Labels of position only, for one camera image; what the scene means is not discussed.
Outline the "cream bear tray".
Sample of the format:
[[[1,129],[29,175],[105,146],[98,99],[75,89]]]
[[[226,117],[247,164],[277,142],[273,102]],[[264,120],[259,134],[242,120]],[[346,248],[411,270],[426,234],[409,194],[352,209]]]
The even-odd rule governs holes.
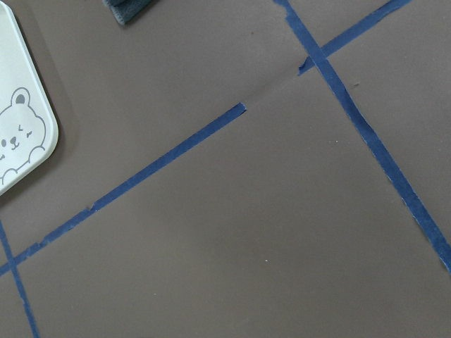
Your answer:
[[[1,193],[50,157],[58,125],[13,11],[1,3]]]

